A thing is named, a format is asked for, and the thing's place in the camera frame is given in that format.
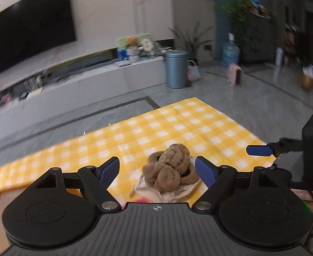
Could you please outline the beige round pad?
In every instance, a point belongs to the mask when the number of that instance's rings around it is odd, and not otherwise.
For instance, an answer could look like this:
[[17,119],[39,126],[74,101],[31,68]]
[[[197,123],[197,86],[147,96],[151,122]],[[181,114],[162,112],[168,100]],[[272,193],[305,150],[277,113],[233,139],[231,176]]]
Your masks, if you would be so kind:
[[199,181],[194,184],[178,186],[175,190],[172,191],[160,192],[152,186],[148,185],[145,177],[141,175],[138,183],[133,186],[129,197],[132,198],[134,195],[137,195],[139,198],[149,202],[174,203],[190,195],[200,183],[201,180],[199,179]]

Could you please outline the trailing pothos plant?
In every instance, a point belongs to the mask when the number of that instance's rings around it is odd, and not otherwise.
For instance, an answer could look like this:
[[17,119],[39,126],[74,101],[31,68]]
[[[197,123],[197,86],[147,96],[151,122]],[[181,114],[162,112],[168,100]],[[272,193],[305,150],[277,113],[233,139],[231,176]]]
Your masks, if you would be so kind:
[[229,15],[237,47],[247,54],[251,48],[250,19],[254,8],[251,0],[229,0],[221,8]]

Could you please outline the gold waste basket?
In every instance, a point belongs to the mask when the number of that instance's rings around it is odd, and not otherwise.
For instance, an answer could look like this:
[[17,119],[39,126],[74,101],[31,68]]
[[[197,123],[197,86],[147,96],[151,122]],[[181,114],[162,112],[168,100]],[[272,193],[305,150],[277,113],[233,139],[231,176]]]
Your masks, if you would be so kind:
[[303,90],[310,91],[313,89],[313,66],[304,67],[301,74],[301,87]]

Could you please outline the brown plush scrunchie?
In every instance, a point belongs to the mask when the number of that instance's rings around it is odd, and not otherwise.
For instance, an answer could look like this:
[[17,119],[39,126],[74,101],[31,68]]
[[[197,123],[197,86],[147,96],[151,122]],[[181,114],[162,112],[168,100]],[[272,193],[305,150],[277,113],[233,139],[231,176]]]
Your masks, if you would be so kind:
[[148,185],[159,192],[173,191],[199,181],[190,151],[180,143],[174,143],[165,151],[157,151],[148,157],[143,166],[143,176]]

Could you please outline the green illustrated poster board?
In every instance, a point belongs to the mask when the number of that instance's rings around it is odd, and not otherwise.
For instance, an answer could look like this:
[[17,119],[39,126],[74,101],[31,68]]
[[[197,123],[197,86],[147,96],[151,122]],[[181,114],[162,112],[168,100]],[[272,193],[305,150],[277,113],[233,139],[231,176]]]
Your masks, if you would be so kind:
[[127,60],[133,53],[149,55],[154,48],[151,35],[144,33],[140,35],[125,36],[117,39],[117,53],[120,60]]

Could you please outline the red Wonderlab box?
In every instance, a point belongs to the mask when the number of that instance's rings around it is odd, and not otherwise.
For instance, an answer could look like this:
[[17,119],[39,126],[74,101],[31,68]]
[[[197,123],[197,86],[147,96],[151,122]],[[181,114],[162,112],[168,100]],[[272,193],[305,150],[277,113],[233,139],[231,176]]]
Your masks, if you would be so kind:
[[149,203],[149,202],[150,202],[149,200],[143,198],[135,200],[135,203]]

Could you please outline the teddy bear figurine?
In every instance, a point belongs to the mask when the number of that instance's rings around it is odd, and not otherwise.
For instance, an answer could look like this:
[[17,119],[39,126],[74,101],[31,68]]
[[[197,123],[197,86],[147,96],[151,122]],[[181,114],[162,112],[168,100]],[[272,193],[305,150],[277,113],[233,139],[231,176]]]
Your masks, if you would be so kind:
[[129,36],[126,38],[126,48],[135,49],[138,47],[139,39],[136,36]]

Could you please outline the dark cabinet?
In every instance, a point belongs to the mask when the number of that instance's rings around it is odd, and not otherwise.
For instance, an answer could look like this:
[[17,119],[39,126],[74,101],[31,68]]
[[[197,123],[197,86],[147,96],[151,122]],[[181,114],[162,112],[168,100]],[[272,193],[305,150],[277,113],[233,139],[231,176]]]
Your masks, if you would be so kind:
[[241,49],[240,62],[243,65],[272,63],[277,51],[277,23],[252,15],[247,30],[248,42]]

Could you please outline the black wall television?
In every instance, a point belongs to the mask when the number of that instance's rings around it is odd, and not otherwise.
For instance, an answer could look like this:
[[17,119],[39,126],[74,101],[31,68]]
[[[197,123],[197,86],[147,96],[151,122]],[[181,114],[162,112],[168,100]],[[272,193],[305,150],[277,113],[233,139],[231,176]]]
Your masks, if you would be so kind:
[[76,39],[71,0],[21,0],[0,12],[0,73]]

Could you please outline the yellow checkered tablecloth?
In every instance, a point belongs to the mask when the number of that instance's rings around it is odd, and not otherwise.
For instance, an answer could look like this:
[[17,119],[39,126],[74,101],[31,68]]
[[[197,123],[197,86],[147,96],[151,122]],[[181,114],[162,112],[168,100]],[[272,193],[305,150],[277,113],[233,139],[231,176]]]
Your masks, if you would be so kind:
[[10,162],[0,167],[0,192],[27,186],[54,166],[75,172],[116,156],[120,172],[109,190],[124,204],[133,200],[131,189],[148,156],[174,143],[187,146],[194,157],[204,156],[239,171],[274,161],[274,157],[249,156],[246,146],[260,144],[260,139],[219,110],[189,98]]

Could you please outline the blue metal trash can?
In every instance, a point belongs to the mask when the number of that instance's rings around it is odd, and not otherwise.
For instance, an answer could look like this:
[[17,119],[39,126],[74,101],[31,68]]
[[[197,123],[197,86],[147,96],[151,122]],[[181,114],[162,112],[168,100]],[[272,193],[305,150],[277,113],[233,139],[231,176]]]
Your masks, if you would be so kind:
[[167,86],[171,89],[185,88],[188,80],[188,52],[182,50],[168,50],[164,54],[164,60]]

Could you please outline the snake plant in pot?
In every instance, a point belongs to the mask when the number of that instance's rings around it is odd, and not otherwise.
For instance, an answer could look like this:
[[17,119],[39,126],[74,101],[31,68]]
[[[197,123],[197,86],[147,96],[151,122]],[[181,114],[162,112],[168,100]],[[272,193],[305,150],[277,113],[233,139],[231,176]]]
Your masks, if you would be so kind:
[[200,21],[196,21],[192,33],[189,31],[182,32],[179,27],[167,28],[176,39],[179,40],[180,45],[177,46],[188,53],[188,59],[198,63],[199,50],[204,45],[212,42],[212,39],[203,40],[203,37],[213,30],[213,26],[209,26],[200,31]]

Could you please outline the pink space heater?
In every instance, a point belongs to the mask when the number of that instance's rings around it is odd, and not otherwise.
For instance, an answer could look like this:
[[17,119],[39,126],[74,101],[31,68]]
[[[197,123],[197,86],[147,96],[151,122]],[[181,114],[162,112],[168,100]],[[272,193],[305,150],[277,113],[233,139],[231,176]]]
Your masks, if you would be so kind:
[[236,64],[230,64],[228,68],[228,81],[232,86],[241,84],[242,69]]

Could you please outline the blue water jug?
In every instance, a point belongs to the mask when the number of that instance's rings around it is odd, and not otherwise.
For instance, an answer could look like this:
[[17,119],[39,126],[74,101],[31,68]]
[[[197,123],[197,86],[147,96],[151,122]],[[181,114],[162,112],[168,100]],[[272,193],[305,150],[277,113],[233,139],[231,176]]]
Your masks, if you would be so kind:
[[229,33],[228,42],[223,46],[222,66],[229,67],[231,64],[238,64],[240,49],[234,43],[234,34]]

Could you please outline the round paper fan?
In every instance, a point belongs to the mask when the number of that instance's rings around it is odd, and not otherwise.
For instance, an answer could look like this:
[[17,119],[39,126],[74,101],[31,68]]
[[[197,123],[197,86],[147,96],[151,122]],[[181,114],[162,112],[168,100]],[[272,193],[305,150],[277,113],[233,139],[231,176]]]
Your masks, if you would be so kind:
[[143,51],[145,52],[151,52],[153,51],[154,45],[153,45],[153,41],[151,41],[151,39],[148,38],[144,38],[140,41],[140,46],[143,48]]

